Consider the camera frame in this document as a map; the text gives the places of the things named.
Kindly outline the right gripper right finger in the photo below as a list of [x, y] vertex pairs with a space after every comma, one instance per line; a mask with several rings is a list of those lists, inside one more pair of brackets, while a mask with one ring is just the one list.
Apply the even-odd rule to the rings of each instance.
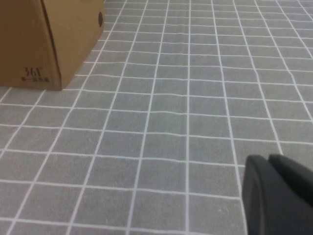
[[286, 184], [312, 207], [313, 172], [300, 163], [280, 154], [270, 154], [268, 161]]

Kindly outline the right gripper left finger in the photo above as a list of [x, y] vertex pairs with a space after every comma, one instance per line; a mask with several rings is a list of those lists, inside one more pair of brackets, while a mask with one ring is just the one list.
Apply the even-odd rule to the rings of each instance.
[[247, 157], [242, 200], [250, 235], [313, 233], [313, 207], [286, 184], [268, 158]]

